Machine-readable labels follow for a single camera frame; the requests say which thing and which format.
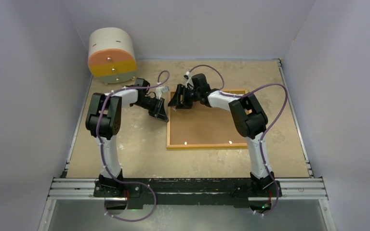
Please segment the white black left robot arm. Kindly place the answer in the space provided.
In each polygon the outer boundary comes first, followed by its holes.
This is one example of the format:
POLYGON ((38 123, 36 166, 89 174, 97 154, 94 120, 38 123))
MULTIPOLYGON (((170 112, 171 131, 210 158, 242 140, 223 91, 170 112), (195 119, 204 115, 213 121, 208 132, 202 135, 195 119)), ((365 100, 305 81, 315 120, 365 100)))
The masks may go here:
POLYGON ((162 97, 163 93, 168 92, 168 86, 159 82, 153 87, 153 97, 148 92, 151 88, 148 81, 138 78, 134 85, 110 93, 94 93, 91 97, 85 127, 96 139, 100 150, 102 169, 98 183, 113 197, 122 195, 126 184, 117 152, 122 108, 136 105, 147 110, 151 117, 169 121, 162 97))

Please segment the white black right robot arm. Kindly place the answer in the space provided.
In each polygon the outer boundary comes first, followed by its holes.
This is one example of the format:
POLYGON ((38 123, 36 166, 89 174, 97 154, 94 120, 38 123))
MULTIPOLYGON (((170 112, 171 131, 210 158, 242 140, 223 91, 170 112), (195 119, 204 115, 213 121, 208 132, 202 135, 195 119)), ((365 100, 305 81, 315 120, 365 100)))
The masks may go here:
POLYGON ((254 95, 232 94, 212 89, 204 74, 185 74, 186 84, 178 84, 168 106, 190 109, 194 102, 229 111, 239 135, 246 139, 251 161, 251 189, 262 196, 270 190, 274 174, 267 164, 263 138, 268 117, 254 95))

